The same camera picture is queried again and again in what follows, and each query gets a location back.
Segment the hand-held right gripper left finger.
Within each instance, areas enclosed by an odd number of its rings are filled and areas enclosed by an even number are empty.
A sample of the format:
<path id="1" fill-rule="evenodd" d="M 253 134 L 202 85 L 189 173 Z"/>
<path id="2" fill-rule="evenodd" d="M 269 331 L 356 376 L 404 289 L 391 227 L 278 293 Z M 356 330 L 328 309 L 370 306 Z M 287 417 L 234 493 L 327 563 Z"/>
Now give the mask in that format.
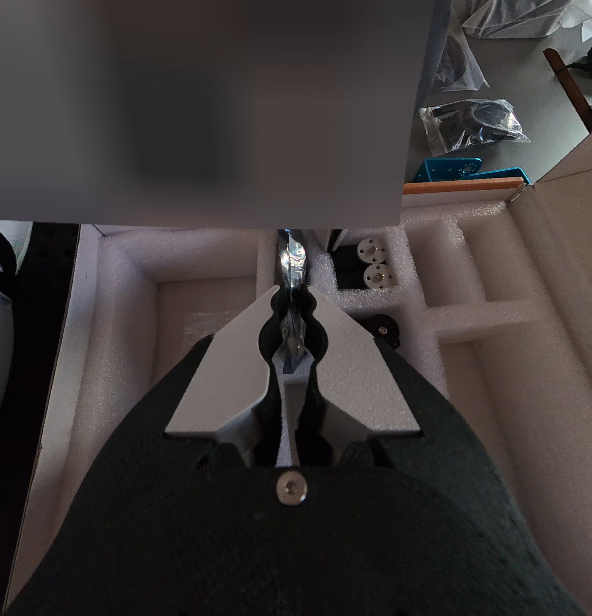
<path id="1" fill-rule="evenodd" d="M 212 337 L 166 435 L 230 443 L 254 465 L 276 466 L 282 401 L 273 358 L 283 316 L 275 285 Z"/>

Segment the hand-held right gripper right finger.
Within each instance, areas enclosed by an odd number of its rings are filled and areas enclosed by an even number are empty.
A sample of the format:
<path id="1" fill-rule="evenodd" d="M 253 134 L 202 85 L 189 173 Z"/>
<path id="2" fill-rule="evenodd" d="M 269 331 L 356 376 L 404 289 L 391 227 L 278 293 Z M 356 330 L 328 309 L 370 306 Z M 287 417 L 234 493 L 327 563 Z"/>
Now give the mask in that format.
<path id="1" fill-rule="evenodd" d="M 304 465 L 332 465 L 354 442 L 420 434 L 369 331 L 313 286 L 303 291 L 303 319 L 313 359 L 303 405 Z"/>

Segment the small clear plastic bag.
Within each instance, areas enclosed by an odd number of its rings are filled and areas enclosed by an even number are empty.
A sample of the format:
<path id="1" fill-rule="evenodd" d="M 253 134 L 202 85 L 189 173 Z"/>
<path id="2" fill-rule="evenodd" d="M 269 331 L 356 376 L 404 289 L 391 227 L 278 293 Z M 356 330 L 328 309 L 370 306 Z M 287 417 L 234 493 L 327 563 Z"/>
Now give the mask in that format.
<path id="1" fill-rule="evenodd" d="M 277 275 L 283 374 L 293 374 L 307 355 L 306 321 L 301 312 L 307 257 L 300 230 L 277 230 Z"/>

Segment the orange cardboard box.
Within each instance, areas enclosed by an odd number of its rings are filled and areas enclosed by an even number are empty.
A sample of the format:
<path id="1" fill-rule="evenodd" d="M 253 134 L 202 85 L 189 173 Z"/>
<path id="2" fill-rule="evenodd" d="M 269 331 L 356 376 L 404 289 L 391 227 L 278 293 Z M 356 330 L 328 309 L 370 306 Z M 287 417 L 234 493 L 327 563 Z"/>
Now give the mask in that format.
<path id="1" fill-rule="evenodd" d="M 592 615 L 592 169 L 519 193 L 403 198 L 381 238 L 398 281 L 338 289 L 307 235 L 311 281 L 353 317 L 389 313 L 401 354 L 485 443 L 556 574 Z M 82 226 L 10 603 L 116 422 L 198 339 L 274 284 L 271 230 Z"/>

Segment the black servo with silver horn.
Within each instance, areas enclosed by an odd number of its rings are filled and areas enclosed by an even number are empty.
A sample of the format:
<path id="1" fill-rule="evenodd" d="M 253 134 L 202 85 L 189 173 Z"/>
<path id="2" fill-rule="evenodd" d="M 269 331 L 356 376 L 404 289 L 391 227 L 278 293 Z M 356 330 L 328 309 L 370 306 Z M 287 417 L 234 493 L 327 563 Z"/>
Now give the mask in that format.
<path id="1" fill-rule="evenodd" d="M 388 252 L 377 237 L 367 237 L 357 244 L 345 244 L 331 252 L 337 270 L 365 269 L 368 266 L 385 264 Z"/>
<path id="2" fill-rule="evenodd" d="M 386 264 L 359 264 L 335 271 L 337 287 L 347 289 L 389 289 L 396 287 L 398 278 Z"/>

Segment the white foam insert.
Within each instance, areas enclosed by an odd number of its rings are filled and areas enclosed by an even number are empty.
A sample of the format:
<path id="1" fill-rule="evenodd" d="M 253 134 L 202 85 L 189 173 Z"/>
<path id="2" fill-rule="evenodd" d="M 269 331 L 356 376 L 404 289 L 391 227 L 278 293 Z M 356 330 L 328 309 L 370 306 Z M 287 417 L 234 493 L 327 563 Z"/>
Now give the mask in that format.
<path id="1" fill-rule="evenodd" d="M 400 353 L 475 429 L 538 536 L 592 540 L 592 289 L 567 230 L 527 191 L 403 198 L 380 236 L 393 290 L 339 290 L 307 232 L 315 288 L 352 316 L 388 311 Z M 218 321 L 270 286 L 270 232 L 100 227 L 75 279 L 95 282 L 77 430 L 94 456 L 118 420 Z"/>

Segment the clear bag of black parts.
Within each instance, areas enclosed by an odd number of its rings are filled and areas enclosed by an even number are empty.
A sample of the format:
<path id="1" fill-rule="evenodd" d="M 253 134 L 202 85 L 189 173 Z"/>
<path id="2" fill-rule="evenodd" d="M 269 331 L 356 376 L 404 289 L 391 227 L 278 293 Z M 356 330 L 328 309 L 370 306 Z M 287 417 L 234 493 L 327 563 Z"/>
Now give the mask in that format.
<path id="1" fill-rule="evenodd" d="M 505 99 L 464 99 L 418 113 L 434 157 L 503 141 L 531 142 Z"/>

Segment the large clear bag black item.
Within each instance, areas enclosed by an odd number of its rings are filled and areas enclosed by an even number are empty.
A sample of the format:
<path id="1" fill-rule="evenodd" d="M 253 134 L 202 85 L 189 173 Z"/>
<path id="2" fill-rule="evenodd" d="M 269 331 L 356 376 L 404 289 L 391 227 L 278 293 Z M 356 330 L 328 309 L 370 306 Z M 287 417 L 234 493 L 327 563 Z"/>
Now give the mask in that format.
<path id="1" fill-rule="evenodd" d="M 429 88 L 438 92 L 478 91 L 487 82 L 461 27 L 449 31 L 442 56 Z"/>

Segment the blue metal U bracket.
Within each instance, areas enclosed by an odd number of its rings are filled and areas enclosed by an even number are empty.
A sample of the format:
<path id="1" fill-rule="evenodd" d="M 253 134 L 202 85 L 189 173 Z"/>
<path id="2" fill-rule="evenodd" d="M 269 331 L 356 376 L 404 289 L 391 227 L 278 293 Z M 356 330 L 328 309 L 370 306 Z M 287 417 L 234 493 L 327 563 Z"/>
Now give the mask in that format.
<path id="1" fill-rule="evenodd" d="M 425 158 L 412 183 L 469 180 L 481 169 L 480 158 Z"/>

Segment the blue double metal bracket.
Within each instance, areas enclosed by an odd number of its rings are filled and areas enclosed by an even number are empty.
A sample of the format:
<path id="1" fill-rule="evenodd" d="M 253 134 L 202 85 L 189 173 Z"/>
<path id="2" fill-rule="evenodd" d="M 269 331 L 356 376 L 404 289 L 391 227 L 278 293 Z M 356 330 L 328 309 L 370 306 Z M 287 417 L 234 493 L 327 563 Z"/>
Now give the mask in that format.
<path id="1" fill-rule="evenodd" d="M 480 180 L 481 179 L 481 180 L 490 181 L 490 180 L 495 180 L 495 179 L 511 179 L 511 178 L 519 178 L 519 177 L 522 178 L 522 181 L 525 184 L 527 185 L 532 184 L 530 178 L 523 171 L 521 167 L 509 167 L 509 168 L 498 169 L 494 171 L 474 173 L 474 174 L 471 174 L 468 179 L 469 180 Z"/>

